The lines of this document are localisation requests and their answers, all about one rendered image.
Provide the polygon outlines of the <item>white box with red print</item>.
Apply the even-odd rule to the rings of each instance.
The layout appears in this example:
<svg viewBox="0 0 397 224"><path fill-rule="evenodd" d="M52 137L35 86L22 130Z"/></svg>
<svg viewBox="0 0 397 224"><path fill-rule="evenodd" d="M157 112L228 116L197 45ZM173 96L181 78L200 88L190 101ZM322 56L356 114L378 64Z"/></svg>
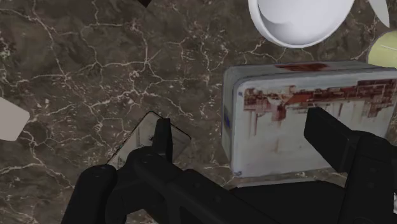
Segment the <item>white box with red print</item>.
<svg viewBox="0 0 397 224"><path fill-rule="evenodd" d="M222 106L221 144L234 176L324 169L303 136L308 110L383 137L397 106L397 69L355 60L232 66Z"/></svg>

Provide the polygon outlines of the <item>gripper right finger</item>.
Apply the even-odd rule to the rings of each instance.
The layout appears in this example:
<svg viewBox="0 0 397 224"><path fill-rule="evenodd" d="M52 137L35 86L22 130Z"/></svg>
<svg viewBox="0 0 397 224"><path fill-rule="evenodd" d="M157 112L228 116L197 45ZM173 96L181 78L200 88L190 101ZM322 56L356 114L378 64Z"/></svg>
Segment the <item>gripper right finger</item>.
<svg viewBox="0 0 397 224"><path fill-rule="evenodd" d="M352 130L322 108L310 108L304 137L337 172L347 173L338 224L397 224L395 147Z"/></svg>

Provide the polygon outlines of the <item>white curved object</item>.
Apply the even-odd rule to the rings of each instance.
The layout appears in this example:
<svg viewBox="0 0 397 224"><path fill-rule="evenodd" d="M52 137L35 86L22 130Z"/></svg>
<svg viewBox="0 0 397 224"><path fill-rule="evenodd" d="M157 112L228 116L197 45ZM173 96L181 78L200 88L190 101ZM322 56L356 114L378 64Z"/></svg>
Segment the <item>white curved object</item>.
<svg viewBox="0 0 397 224"><path fill-rule="evenodd" d="M389 11L386 0L368 0L377 18L390 28Z"/></svg>

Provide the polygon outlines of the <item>pale green round object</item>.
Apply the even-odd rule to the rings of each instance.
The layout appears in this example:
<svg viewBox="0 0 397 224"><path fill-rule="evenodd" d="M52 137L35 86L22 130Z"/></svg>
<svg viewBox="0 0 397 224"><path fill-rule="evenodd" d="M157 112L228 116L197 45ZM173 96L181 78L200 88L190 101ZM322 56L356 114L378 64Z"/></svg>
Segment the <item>pale green round object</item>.
<svg viewBox="0 0 397 224"><path fill-rule="evenodd" d="M385 32L374 41L367 55L367 63L397 69L397 30Z"/></svg>

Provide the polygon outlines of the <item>flat white card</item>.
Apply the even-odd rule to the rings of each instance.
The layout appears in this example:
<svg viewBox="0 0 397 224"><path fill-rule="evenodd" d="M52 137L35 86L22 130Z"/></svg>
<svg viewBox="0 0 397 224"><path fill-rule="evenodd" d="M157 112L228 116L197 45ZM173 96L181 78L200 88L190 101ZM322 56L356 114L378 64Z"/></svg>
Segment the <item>flat white card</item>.
<svg viewBox="0 0 397 224"><path fill-rule="evenodd" d="M0 97L0 140L16 141L29 118L28 111Z"/></svg>

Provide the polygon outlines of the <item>white bowl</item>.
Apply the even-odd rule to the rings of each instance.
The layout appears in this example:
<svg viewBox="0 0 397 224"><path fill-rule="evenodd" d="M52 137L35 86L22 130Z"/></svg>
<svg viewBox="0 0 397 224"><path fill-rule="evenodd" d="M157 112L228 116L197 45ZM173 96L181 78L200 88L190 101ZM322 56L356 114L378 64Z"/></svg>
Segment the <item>white bowl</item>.
<svg viewBox="0 0 397 224"><path fill-rule="evenodd" d="M348 16L354 0L248 0L251 20L268 41L306 48L330 37Z"/></svg>

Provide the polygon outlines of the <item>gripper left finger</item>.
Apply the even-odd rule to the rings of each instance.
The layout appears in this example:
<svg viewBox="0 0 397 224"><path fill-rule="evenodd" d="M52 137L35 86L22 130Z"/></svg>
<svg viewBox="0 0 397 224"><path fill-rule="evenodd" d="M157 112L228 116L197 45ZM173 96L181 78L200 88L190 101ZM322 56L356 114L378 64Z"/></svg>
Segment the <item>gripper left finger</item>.
<svg viewBox="0 0 397 224"><path fill-rule="evenodd" d="M270 216L193 169L172 163L171 122L157 121L153 144L125 165L95 165L79 176L61 224L125 224L145 210L158 224L276 224Z"/></svg>

